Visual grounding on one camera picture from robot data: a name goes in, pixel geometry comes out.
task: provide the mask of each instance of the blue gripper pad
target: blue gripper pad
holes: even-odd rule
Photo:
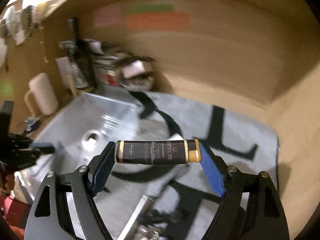
[[[220,173],[217,165],[213,162],[210,155],[202,144],[200,144],[201,166],[209,182],[211,189],[219,196],[223,197],[226,190],[224,187],[223,175]]]

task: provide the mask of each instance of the clutter of items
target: clutter of items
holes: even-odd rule
[[[67,56],[57,58],[65,87],[73,96],[78,90],[93,91],[97,84],[122,86],[129,91],[149,91],[154,84],[154,59],[137,56],[106,41],[81,39],[78,19],[68,20],[71,41],[59,43]]]

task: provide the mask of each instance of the blue object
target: blue object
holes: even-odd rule
[[[211,189],[219,196],[223,197],[226,189],[223,185],[223,176],[219,169],[211,159],[210,155],[207,153],[206,149],[202,144],[200,144],[201,152],[201,166],[204,171],[205,176],[209,182]]]

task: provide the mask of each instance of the bottle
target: bottle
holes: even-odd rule
[[[131,164],[183,164],[200,162],[198,139],[168,141],[117,141],[115,159]]]

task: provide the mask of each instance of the screw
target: screw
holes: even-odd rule
[[[230,172],[236,172],[236,171],[237,171],[237,168],[236,168],[235,166],[231,165],[231,166],[228,167],[228,171],[230,171]]]
[[[80,172],[85,172],[87,170],[87,168],[88,168],[87,166],[82,165],[82,166],[79,167],[79,171]]]
[[[49,171],[49,172],[47,173],[47,177],[48,177],[48,178],[51,178],[53,175],[54,175],[54,171]]]
[[[267,177],[269,177],[269,174],[266,171],[262,171],[261,176],[264,178],[267,178]]]

